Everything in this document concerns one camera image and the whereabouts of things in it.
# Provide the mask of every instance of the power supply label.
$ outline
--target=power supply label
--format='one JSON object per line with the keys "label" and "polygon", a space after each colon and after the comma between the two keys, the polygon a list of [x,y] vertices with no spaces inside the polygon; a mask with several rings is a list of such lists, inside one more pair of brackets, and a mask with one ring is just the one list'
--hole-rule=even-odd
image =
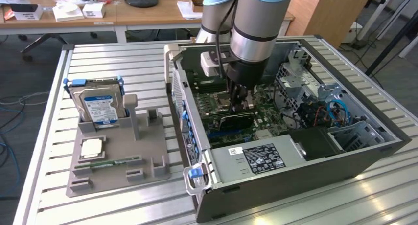
{"label": "power supply label", "polygon": [[112,107],[112,96],[90,96],[84,98],[90,120],[98,125],[108,125],[117,121],[116,109]]}
{"label": "power supply label", "polygon": [[243,149],[243,154],[253,174],[285,167],[283,159],[272,143]]}

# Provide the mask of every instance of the aluminum workbench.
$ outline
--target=aluminum workbench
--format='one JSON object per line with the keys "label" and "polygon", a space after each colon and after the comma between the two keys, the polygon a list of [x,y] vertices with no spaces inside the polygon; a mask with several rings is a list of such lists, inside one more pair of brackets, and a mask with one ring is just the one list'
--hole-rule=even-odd
{"label": "aluminum workbench", "polygon": [[[418,224],[418,119],[321,39],[303,37],[412,141],[353,179],[227,216],[213,224]],[[192,198],[184,189],[164,84],[162,46],[170,42],[76,45],[62,50],[16,212],[20,224],[193,224]],[[332,78],[313,63],[321,81]],[[170,178],[68,198],[65,185],[77,127],[77,111],[62,78],[124,77],[138,98],[136,113],[158,107],[169,152]]]}

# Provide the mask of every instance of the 3d printed holder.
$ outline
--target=3d printed holder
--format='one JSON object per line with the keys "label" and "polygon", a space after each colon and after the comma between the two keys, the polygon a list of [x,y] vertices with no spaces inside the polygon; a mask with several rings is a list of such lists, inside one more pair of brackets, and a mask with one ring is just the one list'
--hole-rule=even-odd
{"label": "3d printed holder", "polygon": [[[116,127],[96,129],[92,122],[78,120],[68,197],[169,178],[161,114],[156,109],[148,109],[145,114],[134,115],[134,94],[122,96],[122,105],[129,117],[120,118]],[[101,152],[81,157],[82,143],[89,139],[101,141]]]}

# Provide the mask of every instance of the wooden cabinet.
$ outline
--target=wooden cabinet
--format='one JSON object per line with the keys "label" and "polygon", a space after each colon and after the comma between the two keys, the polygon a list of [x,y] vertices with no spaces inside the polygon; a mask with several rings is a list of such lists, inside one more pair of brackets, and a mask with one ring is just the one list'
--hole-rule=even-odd
{"label": "wooden cabinet", "polygon": [[291,0],[295,16],[287,36],[320,35],[333,47],[340,45],[367,0]]}

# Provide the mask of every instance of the floor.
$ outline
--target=floor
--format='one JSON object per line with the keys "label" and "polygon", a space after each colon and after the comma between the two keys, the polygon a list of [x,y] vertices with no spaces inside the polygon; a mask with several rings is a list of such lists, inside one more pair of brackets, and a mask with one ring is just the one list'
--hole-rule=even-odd
{"label": "floor", "polygon": [[[364,9],[359,18],[359,24],[364,25],[368,17],[372,14],[375,6],[371,5],[368,9]],[[377,18],[379,23],[387,18],[388,14],[383,13]],[[363,57],[363,62],[367,66],[371,65],[373,59],[377,57],[380,51],[391,41],[391,38],[399,31],[400,27],[404,25],[403,20],[395,22],[395,26],[389,29],[388,34],[384,38],[375,42],[376,48],[369,49],[368,53]],[[154,36],[154,31],[145,30],[142,32],[132,32],[130,40],[145,39],[152,40]],[[73,33],[61,35],[62,38],[72,44],[90,44],[90,43],[114,43],[116,36],[113,32],[97,32],[97,39],[92,39],[88,33]],[[177,30],[177,39],[185,38],[185,33]],[[28,35],[28,42],[32,42],[38,35]],[[161,30],[158,39],[160,40],[173,40],[176,34],[173,30]],[[9,36],[8,40],[0,44],[0,97],[13,96],[13,95],[26,95],[34,92],[48,91],[52,78],[54,75],[56,64],[60,57],[60,43],[54,39],[49,39],[38,48],[36,48],[29,54],[33,56],[33,62],[24,62],[20,59],[18,51],[26,46],[28,42],[21,42],[17,36]],[[400,48],[408,43],[404,38],[387,59],[396,53]],[[363,53],[364,49],[355,51],[357,55]],[[392,62],[385,66],[381,72],[376,75],[385,91],[393,96],[399,103],[411,111],[414,115],[418,115],[418,57],[415,56],[418,52],[418,47],[414,48],[405,59],[395,57]],[[343,55],[355,62],[357,60],[352,52],[341,52]],[[46,99],[46,96],[37,96],[28,100],[28,103],[40,102]],[[0,100],[0,102],[12,102],[12,99]],[[20,105],[6,106],[8,109],[18,109]],[[25,174],[29,166],[30,154],[36,142],[37,130],[41,122],[41,117],[44,113],[45,105],[25,106],[24,113],[25,119],[21,125],[4,134],[5,141],[8,145],[13,148],[18,166],[20,166],[20,182],[14,186],[16,182],[16,170],[12,160],[8,159],[4,167],[0,168],[0,197],[8,188],[14,188],[14,190],[8,194],[8,196],[18,196],[21,188],[24,185]],[[8,119],[14,115],[14,112],[0,111],[0,123],[8,121]],[[10,123],[12,127],[18,122],[18,118]],[[0,155],[0,162],[2,162],[4,154]],[[17,200],[2,200],[0,198],[0,224],[12,224],[14,211],[17,206]]]}

